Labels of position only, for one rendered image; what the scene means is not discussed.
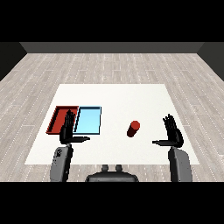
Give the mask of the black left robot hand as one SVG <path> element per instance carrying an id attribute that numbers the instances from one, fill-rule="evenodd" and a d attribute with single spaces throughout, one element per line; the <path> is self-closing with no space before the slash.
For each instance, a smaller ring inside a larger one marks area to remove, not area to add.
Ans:
<path id="1" fill-rule="evenodd" d="M 64 124 L 59 132 L 59 141 L 61 144 L 83 143 L 89 140 L 87 136 L 73 136 L 75 114 L 68 110 L 66 112 Z"/>

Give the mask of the small red can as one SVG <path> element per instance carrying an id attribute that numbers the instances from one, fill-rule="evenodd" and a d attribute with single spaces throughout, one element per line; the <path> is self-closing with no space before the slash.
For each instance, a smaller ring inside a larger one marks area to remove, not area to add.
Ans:
<path id="1" fill-rule="evenodd" d="M 140 129 L 140 123 L 138 121 L 132 121 L 127 130 L 127 136 L 133 137 L 139 129 Z"/>

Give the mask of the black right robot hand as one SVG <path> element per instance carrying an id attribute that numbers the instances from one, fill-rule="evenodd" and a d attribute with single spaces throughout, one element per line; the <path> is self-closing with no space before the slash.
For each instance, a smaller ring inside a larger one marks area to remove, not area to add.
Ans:
<path id="1" fill-rule="evenodd" d="M 174 117 L 172 115 L 168 115 L 163 119 L 163 121 L 168 139 L 155 140 L 153 141 L 153 143 L 158 144 L 159 146 L 172 146 L 176 148 L 181 148 L 184 144 L 184 138 L 182 136 L 181 131 L 177 127 Z"/>

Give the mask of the dark grey robot body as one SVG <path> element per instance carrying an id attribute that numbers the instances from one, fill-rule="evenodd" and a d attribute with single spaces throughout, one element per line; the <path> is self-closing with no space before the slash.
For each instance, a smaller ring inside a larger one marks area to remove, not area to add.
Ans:
<path id="1" fill-rule="evenodd" d="M 138 178 L 124 172 L 120 164 L 115 166 L 115 171 L 109 171 L 109 166 L 104 164 L 100 172 L 88 175 L 86 182 L 138 182 Z"/>

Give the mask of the red shallow open box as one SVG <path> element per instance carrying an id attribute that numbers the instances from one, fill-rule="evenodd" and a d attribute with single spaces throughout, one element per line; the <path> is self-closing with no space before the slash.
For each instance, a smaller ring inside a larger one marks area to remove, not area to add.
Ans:
<path id="1" fill-rule="evenodd" d="M 52 114 L 51 121 L 49 122 L 46 134 L 58 135 L 61 127 L 65 122 L 67 111 L 70 110 L 77 116 L 78 106 L 57 106 Z"/>

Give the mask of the light blue shallow open box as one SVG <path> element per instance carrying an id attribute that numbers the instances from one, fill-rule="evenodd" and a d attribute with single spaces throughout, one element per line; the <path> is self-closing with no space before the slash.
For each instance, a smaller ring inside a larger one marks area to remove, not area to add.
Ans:
<path id="1" fill-rule="evenodd" d="M 81 106 L 75 118 L 74 135 L 99 135 L 102 108 L 100 106 Z"/>

